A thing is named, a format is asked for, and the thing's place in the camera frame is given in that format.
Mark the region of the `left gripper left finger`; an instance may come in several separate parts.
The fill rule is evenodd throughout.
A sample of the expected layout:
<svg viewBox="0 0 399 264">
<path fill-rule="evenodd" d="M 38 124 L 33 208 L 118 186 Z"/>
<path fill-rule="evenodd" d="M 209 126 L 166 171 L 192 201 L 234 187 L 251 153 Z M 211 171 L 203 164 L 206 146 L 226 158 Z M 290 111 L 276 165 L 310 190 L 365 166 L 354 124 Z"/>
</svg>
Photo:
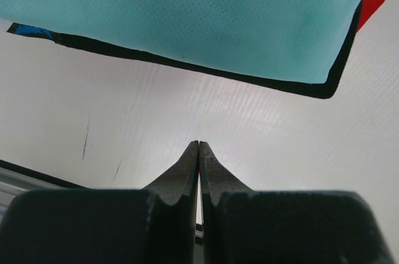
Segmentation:
<svg viewBox="0 0 399 264">
<path fill-rule="evenodd" d="M 199 143 L 146 187 L 33 190 L 1 222 L 2 263 L 191 263 Z"/>
</svg>

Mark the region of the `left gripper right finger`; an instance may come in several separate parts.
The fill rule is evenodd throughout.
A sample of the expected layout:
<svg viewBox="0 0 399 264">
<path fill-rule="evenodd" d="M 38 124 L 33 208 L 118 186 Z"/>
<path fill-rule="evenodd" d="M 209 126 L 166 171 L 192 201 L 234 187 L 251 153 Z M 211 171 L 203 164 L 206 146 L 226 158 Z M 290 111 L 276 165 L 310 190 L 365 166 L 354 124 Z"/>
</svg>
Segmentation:
<svg viewBox="0 0 399 264">
<path fill-rule="evenodd" d="M 206 263 L 393 263 L 355 192 L 256 191 L 199 144 Z"/>
</svg>

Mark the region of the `black t shirt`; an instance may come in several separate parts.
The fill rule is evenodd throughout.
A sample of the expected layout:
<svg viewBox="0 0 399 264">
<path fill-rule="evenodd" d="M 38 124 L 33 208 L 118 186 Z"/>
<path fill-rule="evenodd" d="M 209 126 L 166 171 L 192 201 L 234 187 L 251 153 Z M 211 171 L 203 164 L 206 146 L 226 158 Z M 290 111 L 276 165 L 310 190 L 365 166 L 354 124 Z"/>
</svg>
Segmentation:
<svg viewBox="0 0 399 264">
<path fill-rule="evenodd" d="M 329 99 L 335 94 L 339 86 L 341 76 L 343 74 L 345 65 L 349 58 L 350 50 L 353 46 L 355 35 L 357 33 L 357 28 L 360 22 L 362 6 L 363 3 L 360 2 L 354 12 L 352 22 L 349 31 L 347 33 L 347 36 L 344 40 L 344 43 L 342 45 L 342 48 L 340 49 L 340 52 L 328 73 L 327 80 L 322 84 L 278 81 L 274 79 L 248 76 L 229 71 L 212 69 L 209 67 L 203 67 L 199 65 L 189 64 L 186 62 L 176 61 L 173 59 L 157 56 L 154 54 L 150 54 L 148 52 L 127 49 L 124 47 L 98 41 L 88 37 L 57 33 L 39 27 L 18 24 L 15 22 L 7 22 L 4 20 L 1 21 L 1 30 L 6 31 L 10 34 L 24 36 L 24 37 L 46 39 L 60 46 L 69 47 L 72 49 L 78 49 L 81 51 L 87 51 L 103 56 L 161 64 L 164 66 L 175 67 L 187 71 L 200 72 L 212 76 L 223 77 L 235 81 L 241 81 L 252 85 L 267 87 L 270 89 L 279 90 L 281 92 L 303 95 L 315 99 Z"/>
</svg>

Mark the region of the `teal t shirt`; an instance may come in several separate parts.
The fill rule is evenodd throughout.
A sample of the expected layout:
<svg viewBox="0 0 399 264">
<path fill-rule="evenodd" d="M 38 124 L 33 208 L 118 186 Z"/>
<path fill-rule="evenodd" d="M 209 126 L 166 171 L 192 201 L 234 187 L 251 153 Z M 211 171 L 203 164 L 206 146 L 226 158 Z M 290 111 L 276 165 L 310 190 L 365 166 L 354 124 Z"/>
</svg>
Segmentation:
<svg viewBox="0 0 399 264">
<path fill-rule="evenodd" d="M 1 19 L 280 81 L 327 80 L 361 0 L 1 0 Z"/>
</svg>

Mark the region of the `red t shirt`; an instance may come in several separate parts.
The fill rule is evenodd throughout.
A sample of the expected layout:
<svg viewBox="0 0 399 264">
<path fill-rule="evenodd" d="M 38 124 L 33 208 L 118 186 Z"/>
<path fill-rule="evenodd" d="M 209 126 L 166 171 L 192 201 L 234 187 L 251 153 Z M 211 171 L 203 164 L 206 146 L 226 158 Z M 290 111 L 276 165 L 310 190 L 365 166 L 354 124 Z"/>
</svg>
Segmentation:
<svg viewBox="0 0 399 264">
<path fill-rule="evenodd" d="M 376 13 L 385 1 L 386 0 L 363 0 L 357 28 L 358 31 L 361 30 L 365 23 Z"/>
</svg>

